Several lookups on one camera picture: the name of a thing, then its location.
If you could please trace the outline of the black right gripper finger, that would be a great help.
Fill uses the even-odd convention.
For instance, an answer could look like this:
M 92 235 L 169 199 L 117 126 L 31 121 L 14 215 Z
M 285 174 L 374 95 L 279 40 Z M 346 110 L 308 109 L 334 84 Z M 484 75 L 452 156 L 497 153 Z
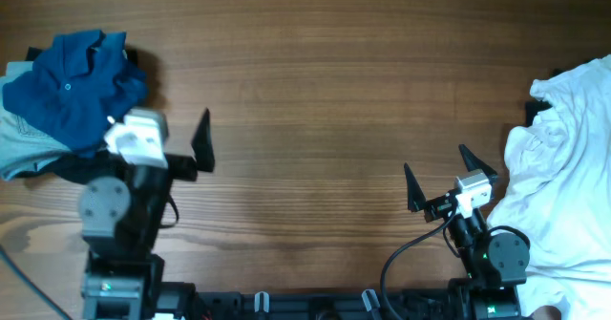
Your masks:
M 490 182 L 497 182 L 498 174 L 493 167 L 478 158 L 465 144 L 459 144 L 458 149 L 469 172 L 481 170 Z
M 424 209 L 427 199 L 406 162 L 404 163 L 404 171 L 407 182 L 408 210 L 411 212 L 419 212 Z

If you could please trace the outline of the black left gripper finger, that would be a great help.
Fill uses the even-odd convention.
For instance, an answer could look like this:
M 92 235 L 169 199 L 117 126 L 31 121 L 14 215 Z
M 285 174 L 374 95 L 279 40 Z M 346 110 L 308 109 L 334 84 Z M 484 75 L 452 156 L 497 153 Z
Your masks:
M 117 121 L 113 117 L 107 117 L 107 120 L 110 123 L 110 128 L 104 135 L 107 150 L 112 154 L 120 155 L 121 150 L 132 143 L 132 133 L 123 122 Z
M 215 156 L 210 129 L 210 111 L 205 109 L 191 140 L 197 169 L 212 173 L 215 169 Z

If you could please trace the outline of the blue t-shirt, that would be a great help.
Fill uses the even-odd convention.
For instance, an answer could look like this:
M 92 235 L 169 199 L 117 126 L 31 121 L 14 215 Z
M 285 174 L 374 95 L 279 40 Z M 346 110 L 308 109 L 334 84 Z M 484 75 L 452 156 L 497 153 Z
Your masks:
M 32 68 L 3 87 L 5 109 L 82 157 L 99 148 L 109 117 L 148 95 L 146 73 L 124 54 L 126 32 L 61 34 Z

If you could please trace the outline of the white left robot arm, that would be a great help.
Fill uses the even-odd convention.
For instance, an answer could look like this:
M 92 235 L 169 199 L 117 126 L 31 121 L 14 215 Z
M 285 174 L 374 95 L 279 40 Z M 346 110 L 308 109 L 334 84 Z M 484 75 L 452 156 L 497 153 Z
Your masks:
M 174 207 L 174 181 L 195 181 L 213 172 L 210 113 L 203 112 L 190 156 L 167 154 L 165 116 L 135 108 L 105 134 L 119 177 L 90 181 L 78 201 L 81 235 L 88 245 L 81 295 L 85 319 L 207 319 L 192 283 L 162 279 L 163 259 L 153 248 L 163 215 Z

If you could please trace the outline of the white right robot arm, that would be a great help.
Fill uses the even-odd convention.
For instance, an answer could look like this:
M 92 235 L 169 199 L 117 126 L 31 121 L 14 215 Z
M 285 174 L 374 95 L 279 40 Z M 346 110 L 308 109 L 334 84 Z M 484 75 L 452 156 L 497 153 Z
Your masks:
M 425 221 L 442 222 L 441 233 L 466 271 L 445 289 L 405 291 L 402 304 L 409 319 L 520 319 L 516 287 L 527 280 L 530 241 L 508 225 L 490 227 L 480 208 L 491 202 L 497 173 L 466 145 L 458 146 L 467 173 L 453 189 L 434 199 L 424 195 L 408 165 L 408 210 L 422 211 Z

